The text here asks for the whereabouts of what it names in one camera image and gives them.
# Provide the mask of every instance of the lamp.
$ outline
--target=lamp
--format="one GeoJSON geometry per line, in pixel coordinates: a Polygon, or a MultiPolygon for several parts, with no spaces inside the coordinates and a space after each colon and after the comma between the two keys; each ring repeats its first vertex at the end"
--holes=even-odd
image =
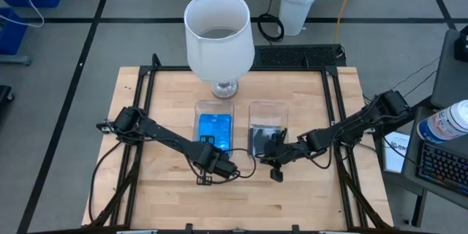
{"type": "Polygon", "coordinates": [[[192,0],[184,13],[187,60],[218,99],[232,98],[249,71],[255,49],[244,0],[192,0]]]}

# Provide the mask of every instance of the gray floor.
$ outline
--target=gray floor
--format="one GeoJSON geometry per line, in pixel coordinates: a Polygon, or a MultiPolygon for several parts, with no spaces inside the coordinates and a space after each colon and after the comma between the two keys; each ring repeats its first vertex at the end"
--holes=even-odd
{"type": "MultiPolygon", "coordinates": [[[[190,0],[107,0],[103,18],[182,18],[190,0]]],[[[265,12],[269,0],[245,0],[252,16],[265,12]]],[[[443,0],[452,18],[468,18],[466,0],[443,0]]],[[[312,18],[335,18],[342,0],[317,0],[312,18]]],[[[59,7],[41,9],[47,18],[93,18],[99,0],[62,0],[59,7]]],[[[271,13],[277,15],[279,0],[271,13]]],[[[23,17],[35,17],[30,9],[17,8],[23,17]]],[[[350,0],[346,18],[443,18],[435,0],[350,0]]],[[[0,225],[3,233],[15,233],[28,201],[39,166],[83,49],[90,23],[46,23],[30,28],[19,54],[30,55],[30,67],[0,65],[0,83],[11,85],[16,100],[0,126],[0,225]]],[[[458,29],[464,25],[457,24],[458,29]]],[[[273,25],[265,25],[274,31],[273,25]]],[[[297,37],[274,45],[328,44],[333,42],[333,23],[307,23],[297,37]]],[[[267,45],[252,25],[256,45],[267,45]]],[[[445,23],[377,24],[344,23],[339,42],[346,48],[347,64],[358,68],[367,96],[395,83],[440,54],[448,25],[445,23]]],[[[78,89],[58,144],[29,231],[79,227],[88,186],[102,136],[94,125],[109,110],[118,68],[148,64],[157,53],[164,65],[186,65],[184,25],[181,23],[101,23],[97,26],[78,89]]],[[[436,64],[398,87],[408,92],[436,64]]],[[[410,104],[431,93],[430,79],[407,97],[410,104]]],[[[404,229],[460,233],[467,228],[468,211],[435,195],[429,195],[423,226],[403,223],[414,208],[415,196],[386,184],[394,223],[404,229]]]]}

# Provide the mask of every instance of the white cord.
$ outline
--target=white cord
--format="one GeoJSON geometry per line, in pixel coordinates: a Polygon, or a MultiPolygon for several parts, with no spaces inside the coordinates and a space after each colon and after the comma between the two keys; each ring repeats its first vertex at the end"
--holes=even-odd
{"type": "Polygon", "coordinates": [[[36,11],[36,13],[41,17],[41,24],[40,25],[34,25],[34,24],[30,24],[30,23],[21,23],[21,22],[18,22],[18,21],[14,21],[14,20],[11,20],[9,18],[6,18],[4,17],[3,15],[0,15],[0,18],[3,18],[9,22],[12,22],[12,23],[16,23],[18,25],[24,25],[24,26],[32,26],[32,27],[35,27],[35,28],[39,28],[39,27],[42,27],[44,26],[44,17],[41,15],[41,13],[39,12],[39,10],[34,6],[34,4],[32,3],[31,0],[28,0],[28,3],[31,5],[32,8],[34,8],[34,10],[36,11]]]}

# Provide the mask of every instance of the yellow cable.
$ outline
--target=yellow cable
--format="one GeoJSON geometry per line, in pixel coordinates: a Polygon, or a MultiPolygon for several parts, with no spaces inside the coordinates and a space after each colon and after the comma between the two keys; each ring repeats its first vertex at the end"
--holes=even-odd
{"type": "Polygon", "coordinates": [[[346,7],[347,2],[348,0],[344,0],[343,5],[341,6],[341,10],[339,10],[338,21],[336,22],[336,29],[335,29],[335,44],[336,44],[336,41],[338,40],[339,21],[341,20],[341,17],[343,16],[343,11],[344,11],[344,8],[346,7]]]}

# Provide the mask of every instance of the wooden table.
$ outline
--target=wooden table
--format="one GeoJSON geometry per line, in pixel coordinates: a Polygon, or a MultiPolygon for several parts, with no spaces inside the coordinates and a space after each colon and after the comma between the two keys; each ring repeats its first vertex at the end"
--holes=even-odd
{"type": "MultiPolygon", "coordinates": [[[[122,67],[110,106],[109,119],[122,107],[132,105],[137,82],[137,67],[122,67]]],[[[339,79],[347,115],[360,110],[363,96],[356,68],[339,68],[339,79]]],[[[338,110],[333,82],[328,80],[338,110]]],[[[149,116],[164,127],[192,139],[195,103],[214,99],[209,83],[202,83],[192,72],[157,72],[149,116]]],[[[255,101],[280,101],[289,106],[289,139],[314,128],[328,127],[328,115],[319,72],[248,72],[239,80],[233,99],[234,148],[247,147],[249,105],[255,101]]],[[[99,158],[116,144],[115,135],[104,135],[99,158]]],[[[363,143],[374,146],[368,135],[363,143]]],[[[101,165],[94,189],[96,216],[114,193],[121,165],[123,146],[101,165]]],[[[364,196],[377,213],[393,224],[379,162],[374,151],[354,149],[364,196]]],[[[252,160],[245,152],[233,152],[232,161],[243,174],[250,173],[252,160]]],[[[325,154],[317,158],[328,161],[325,154]]],[[[282,168],[284,182],[270,179],[270,167],[258,165],[249,179],[220,186],[198,186],[184,156],[158,142],[145,143],[132,217],[132,228],[184,229],[192,223],[196,230],[346,230],[336,166],[321,170],[306,159],[282,168]]],[[[359,225],[355,199],[352,214],[359,225]]],[[[123,222],[127,198],[121,203],[119,222],[123,222]]],[[[83,223],[89,223],[85,213],[83,223]]]]}

